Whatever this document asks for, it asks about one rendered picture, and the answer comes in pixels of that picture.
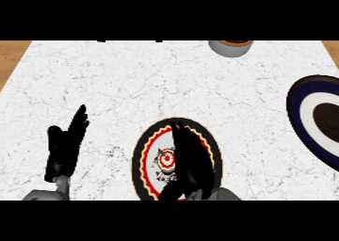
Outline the red white frosted cupcake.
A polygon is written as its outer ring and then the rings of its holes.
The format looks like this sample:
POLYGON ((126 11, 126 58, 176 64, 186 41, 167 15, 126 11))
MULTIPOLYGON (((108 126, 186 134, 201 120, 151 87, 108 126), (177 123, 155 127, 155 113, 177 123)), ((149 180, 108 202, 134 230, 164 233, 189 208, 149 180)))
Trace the red white frosted cupcake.
POLYGON ((158 165, 157 177, 161 182, 171 182, 176 180, 176 154, 174 149, 160 149, 158 156, 155 157, 158 165))

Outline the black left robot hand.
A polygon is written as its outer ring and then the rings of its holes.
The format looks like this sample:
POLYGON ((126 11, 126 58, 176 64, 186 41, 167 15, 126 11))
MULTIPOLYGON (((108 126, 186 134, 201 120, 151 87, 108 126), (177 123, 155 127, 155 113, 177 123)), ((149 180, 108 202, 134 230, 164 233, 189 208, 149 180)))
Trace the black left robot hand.
POLYGON ((71 177, 74 174, 87 126, 86 106, 81 105, 68 130, 64 131, 58 125, 47 129, 49 158, 44 181, 49 183, 53 183, 61 176, 71 177))

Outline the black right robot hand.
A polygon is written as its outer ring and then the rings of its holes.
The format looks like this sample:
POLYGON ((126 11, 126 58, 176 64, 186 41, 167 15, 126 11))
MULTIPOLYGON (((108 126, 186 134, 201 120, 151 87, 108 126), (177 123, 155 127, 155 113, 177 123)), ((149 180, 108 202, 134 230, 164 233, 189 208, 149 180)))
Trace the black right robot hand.
POLYGON ((214 189, 214 168, 201 138, 183 123, 171 123, 174 138, 176 176, 158 195, 161 201, 176 201, 182 196, 202 201, 214 189))

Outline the navy white brown plate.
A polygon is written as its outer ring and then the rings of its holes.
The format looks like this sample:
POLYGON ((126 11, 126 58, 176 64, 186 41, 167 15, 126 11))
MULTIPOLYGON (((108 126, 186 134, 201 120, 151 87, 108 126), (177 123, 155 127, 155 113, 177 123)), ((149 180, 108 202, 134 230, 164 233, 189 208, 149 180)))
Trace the navy white brown plate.
POLYGON ((298 80, 288 92, 286 111, 307 149, 339 171, 339 78, 311 75, 298 80))

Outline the black red patterned plate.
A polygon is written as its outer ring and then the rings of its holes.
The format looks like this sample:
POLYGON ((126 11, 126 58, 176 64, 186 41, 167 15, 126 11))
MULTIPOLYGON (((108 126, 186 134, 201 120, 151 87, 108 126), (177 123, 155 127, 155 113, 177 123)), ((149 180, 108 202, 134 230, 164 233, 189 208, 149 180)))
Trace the black red patterned plate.
POLYGON ((173 148, 176 150, 171 128, 173 122, 182 122, 201 138, 202 145, 207 147, 214 168, 214 186, 221 186, 223 158, 213 134, 192 119, 164 119, 158 121, 143 132, 133 150, 133 186, 136 194, 143 201, 157 201, 158 194, 161 193, 165 185, 170 183, 158 180, 158 165, 155 163, 155 157, 158 156, 160 149, 173 148))

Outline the grey bowl with brown rim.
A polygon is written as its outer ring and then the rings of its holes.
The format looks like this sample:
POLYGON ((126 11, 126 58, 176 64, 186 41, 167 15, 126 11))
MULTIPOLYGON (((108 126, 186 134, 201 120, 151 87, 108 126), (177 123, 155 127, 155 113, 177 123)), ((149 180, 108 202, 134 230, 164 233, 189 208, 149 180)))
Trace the grey bowl with brown rim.
POLYGON ((224 57, 244 56, 252 47, 251 40, 211 40, 208 42, 211 50, 224 57))

